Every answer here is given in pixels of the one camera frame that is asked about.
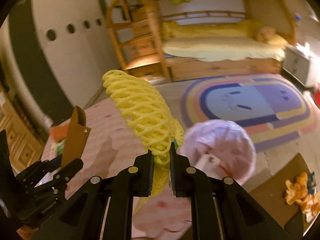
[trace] wooden bed frame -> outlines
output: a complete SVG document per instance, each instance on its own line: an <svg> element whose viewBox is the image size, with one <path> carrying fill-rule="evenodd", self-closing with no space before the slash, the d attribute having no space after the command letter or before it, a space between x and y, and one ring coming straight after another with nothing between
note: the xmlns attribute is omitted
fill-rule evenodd
<svg viewBox="0 0 320 240"><path fill-rule="evenodd" d="M184 19L193 19L193 18L241 18L241 19L253 19L252 12L250 8L249 0L244 0L245 10L244 12L235 12L235 11L192 11L184 12L178 14L171 14L161 16L160 10L157 4L158 0L142 0L145 13L148 19L148 24L150 27L150 35L153 37L156 53L145 56L143 58L138 58L130 63L126 63L124 56L121 52L121 46L117 41L115 36L115 31L128 28L132 22L128 23L119 23L114 24L111 19L111 13L106 14L106 20L108 24L108 29L110 33L111 40L115 46L115 51L117 57L119 58L120 65L124 71L133 74L133 72L139 72L140 70L145 73L153 73L151 65L156 66L157 76L161 74L167 79L167 81L181 81L187 79L195 79L202 77L211 77L211 76L220 76L220 75L234 75L234 74L250 74L250 73L279 73L281 70L281 62L274 59L251 59L247 58L239 61L215 61L215 62L202 62L193 58L165 58L162 51L162 40L160 36L160 26L162 21L167 20L184 20ZM290 32L287 34L279 33L284 37L290 44L295 43L295 28L294 21L292 16L289 13L287 6L284 4L283 0L277 0L280 4L280 7L284 11L284 14L289 22ZM111 5L115 6L121 0L113 0ZM206 20L208 22L198 24L198 25L213 25L213 24L223 24L228 21L217 22L212 20Z"/></svg>

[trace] round hole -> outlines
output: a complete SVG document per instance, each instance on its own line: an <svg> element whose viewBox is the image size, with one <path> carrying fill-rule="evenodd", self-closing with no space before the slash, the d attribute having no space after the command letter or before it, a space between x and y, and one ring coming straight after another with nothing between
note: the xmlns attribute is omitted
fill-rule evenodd
<svg viewBox="0 0 320 240"><path fill-rule="evenodd" d="M87 21L87 20L84 21L84 22L83 22L83 27L86 28L86 29L90 29L90 22Z"/></svg>
<svg viewBox="0 0 320 240"><path fill-rule="evenodd" d="M96 19L96 24L97 24L98 26L101 26L101 25L102 25L102 21L98 18L98 19Z"/></svg>
<svg viewBox="0 0 320 240"><path fill-rule="evenodd" d="M56 32L53 29L48 30L46 36L49 41L54 41L57 38Z"/></svg>
<svg viewBox="0 0 320 240"><path fill-rule="evenodd" d="M69 32L70 34L73 34L73 33L76 32L76 28L75 28L75 26L74 26L73 24L68 24L67 30L68 30L68 32Z"/></svg>

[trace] red object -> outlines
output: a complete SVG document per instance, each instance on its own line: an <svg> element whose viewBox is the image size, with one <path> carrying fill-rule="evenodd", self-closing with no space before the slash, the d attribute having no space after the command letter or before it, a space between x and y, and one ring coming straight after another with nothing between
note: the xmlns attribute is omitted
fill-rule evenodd
<svg viewBox="0 0 320 240"><path fill-rule="evenodd" d="M315 101L316 105L320 108L320 90L317 89L316 92L313 94L313 100Z"/></svg>

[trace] mattress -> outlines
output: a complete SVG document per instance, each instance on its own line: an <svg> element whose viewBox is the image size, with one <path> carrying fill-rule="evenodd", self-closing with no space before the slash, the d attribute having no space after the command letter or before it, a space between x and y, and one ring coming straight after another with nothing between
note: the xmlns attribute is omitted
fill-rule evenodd
<svg viewBox="0 0 320 240"><path fill-rule="evenodd" d="M205 62L245 58L284 59L284 50L247 37L171 38L163 44L165 54L195 58Z"/></svg>

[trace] pile of orange peels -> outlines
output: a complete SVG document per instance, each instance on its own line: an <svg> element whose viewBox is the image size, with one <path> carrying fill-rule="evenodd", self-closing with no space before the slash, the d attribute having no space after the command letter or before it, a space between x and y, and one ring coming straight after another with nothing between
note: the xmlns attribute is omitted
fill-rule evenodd
<svg viewBox="0 0 320 240"><path fill-rule="evenodd" d="M311 213L315 217L320 212L319 196L308 194L307 189L308 175L306 172L300 173L296 177L296 182L292 184L288 179L285 181L287 186L285 200L288 205L297 204L300 206L302 213Z"/></svg>

